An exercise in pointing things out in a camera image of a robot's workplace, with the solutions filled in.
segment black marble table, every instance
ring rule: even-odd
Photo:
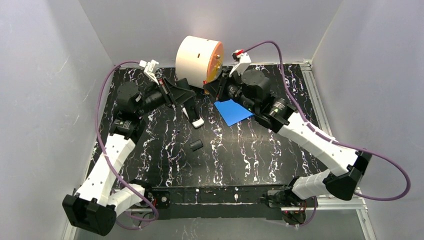
[[[262,71],[271,79],[273,93],[288,99],[277,65],[250,68]],[[306,117],[318,126],[300,66],[285,64],[284,72],[289,89]],[[174,81],[175,68],[158,69],[156,76]],[[128,81],[146,86],[148,78],[139,68],[114,73],[100,124],[103,140],[113,121],[118,86]],[[126,181],[140,179],[160,187],[288,184],[294,176],[308,176],[326,169],[296,143],[260,126],[253,118],[228,127],[211,98],[201,89],[196,90],[195,101],[205,121],[199,129],[193,128],[180,108],[162,106],[145,116],[145,133],[120,171]],[[198,139],[204,147],[192,152],[190,143]],[[101,152],[97,146],[89,171]]]

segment marble surface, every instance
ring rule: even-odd
[[[288,99],[277,65],[252,65],[272,82],[275,95]],[[284,65],[285,80],[307,118],[318,125],[308,90],[298,64]],[[175,68],[161,68],[157,77],[176,79]],[[118,86],[123,82],[146,86],[148,79],[139,68],[115,72],[100,124],[106,140],[112,112],[116,106]],[[260,126],[253,118],[228,127],[211,98],[201,89],[195,98],[205,123],[199,129],[183,115],[180,108],[162,106],[145,116],[147,127],[126,160],[121,176],[130,181],[141,179],[154,186],[229,186],[288,184],[294,176],[308,176],[326,167],[296,143]],[[202,140],[204,147],[192,152],[190,143]],[[93,150],[91,170],[101,150]]]

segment cylindrical container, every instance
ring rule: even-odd
[[[176,54],[176,77],[186,78],[188,84],[202,89],[203,84],[210,83],[219,76],[223,61],[222,42],[187,36]]]

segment gray wall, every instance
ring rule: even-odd
[[[127,226],[131,220],[120,218]],[[142,231],[125,230],[118,225],[101,237],[79,229],[76,240],[364,240],[355,210],[318,210],[314,220],[295,230],[282,225],[283,221],[265,221],[262,218],[186,218],[159,220]]]
[[[187,36],[224,44],[231,52],[264,40],[279,43],[286,62],[312,58],[342,0],[79,0],[114,64],[159,61],[174,66]],[[277,62],[273,46],[251,52],[253,62]]]
[[[409,173],[410,194],[367,200],[378,239],[423,239],[424,2],[344,1],[313,60],[331,129],[341,141],[392,157]],[[390,197],[402,175],[373,158],[363,193]]]
[[[78,0],[0,1],[0,239],[62,237],[111,67]]]

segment blue sheet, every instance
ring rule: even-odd
[[[234,125],[253,115],[253,113],[246,110],[244,107],[234,102],[233,100],[223,102],[216,101],[215,107],[218,109],[218,112],[221,114],[228,127],[231,127],[231,125]]]

